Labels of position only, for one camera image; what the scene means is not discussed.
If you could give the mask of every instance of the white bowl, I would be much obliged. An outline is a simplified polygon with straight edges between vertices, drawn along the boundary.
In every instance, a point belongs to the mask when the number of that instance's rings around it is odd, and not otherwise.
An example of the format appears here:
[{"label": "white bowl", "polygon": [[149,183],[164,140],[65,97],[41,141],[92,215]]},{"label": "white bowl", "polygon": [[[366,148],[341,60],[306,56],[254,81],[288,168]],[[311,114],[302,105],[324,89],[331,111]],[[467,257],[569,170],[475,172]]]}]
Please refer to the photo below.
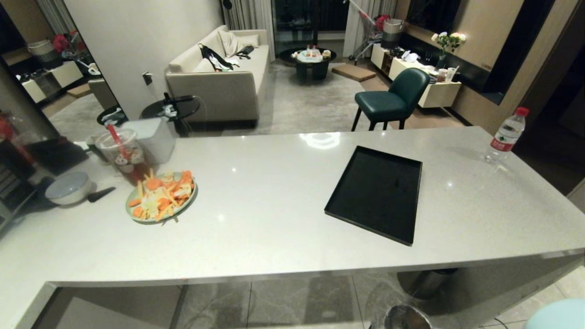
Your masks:
[{"label": "white bowl", "polygon": [[44,196],[56,204],[74,204],[90,193],[91,180],[85,173],[72,173],[60,177],[49,186]]}]

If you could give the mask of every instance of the chair leg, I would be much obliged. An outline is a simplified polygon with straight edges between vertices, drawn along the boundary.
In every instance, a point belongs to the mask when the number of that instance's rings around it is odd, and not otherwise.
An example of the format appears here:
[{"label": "chair leg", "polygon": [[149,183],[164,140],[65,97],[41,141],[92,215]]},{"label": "chair leg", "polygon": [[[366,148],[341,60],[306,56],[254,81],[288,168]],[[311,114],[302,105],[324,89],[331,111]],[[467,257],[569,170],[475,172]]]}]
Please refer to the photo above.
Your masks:
[{"label": "chair leg", "polygon": [[353,121],[352,131],[356,131],[357,122],[360,119],[360,114],[362,114],[362,109],[357,108],[356,119]]}]

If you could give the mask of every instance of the kitchen island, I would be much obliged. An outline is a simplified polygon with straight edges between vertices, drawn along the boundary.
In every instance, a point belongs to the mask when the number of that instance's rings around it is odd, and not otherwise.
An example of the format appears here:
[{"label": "kitchen island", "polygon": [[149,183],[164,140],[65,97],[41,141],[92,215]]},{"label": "kitchen island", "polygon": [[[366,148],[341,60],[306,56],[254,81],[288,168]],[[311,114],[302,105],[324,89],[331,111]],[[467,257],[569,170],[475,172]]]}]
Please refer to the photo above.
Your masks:
[{"label": "kitchen island", "polygon": [[[179,139],[159,173],[191,170],[178,220],[142,225],[133,187],[94,157],[97,203],[28,215],[0,234],[0,328],[30,328],[58,287],[463,268],[446,292],[477,325],[583,263],[585,215],[515,155],[481,156],[479,127]],[[411,247],[324,213],[355,147],[423,162]]]}]

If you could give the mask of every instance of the dark green chair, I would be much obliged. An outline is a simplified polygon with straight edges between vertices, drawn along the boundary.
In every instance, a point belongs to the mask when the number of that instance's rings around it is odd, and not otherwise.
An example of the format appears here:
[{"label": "dark green chair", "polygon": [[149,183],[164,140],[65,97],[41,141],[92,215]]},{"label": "dark green chair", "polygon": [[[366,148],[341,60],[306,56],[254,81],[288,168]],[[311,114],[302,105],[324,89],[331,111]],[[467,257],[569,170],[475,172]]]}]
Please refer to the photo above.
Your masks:
[{"label": "dark green chair", "polygon": [[378,122],[400,121],[399,129],[404,129],[404,122],[414,112],[414,107],[425,92],[431,78],[418,68],[407,68],[394,79],[388,91],[363,91],[356,94],[358,109],[353,121],[352,131],[356,130],[362,111],[370,120],[370,130]]}]

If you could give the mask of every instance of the flower vase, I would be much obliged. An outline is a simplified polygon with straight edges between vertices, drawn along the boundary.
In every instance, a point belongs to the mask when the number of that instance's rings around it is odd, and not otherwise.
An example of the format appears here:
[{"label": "flower vase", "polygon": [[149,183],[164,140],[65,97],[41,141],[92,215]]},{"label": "flower vase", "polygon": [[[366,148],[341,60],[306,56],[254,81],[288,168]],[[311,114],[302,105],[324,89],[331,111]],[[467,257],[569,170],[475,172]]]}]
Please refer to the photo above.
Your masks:
[{"label": "flower vase", "polygon": [[437,65],[435,66],[436,71],[438,71],[440,68],[445,68],[445,57],[447,57],[447,55],[440,55],[439,56],[439,61],[437,62]]}]

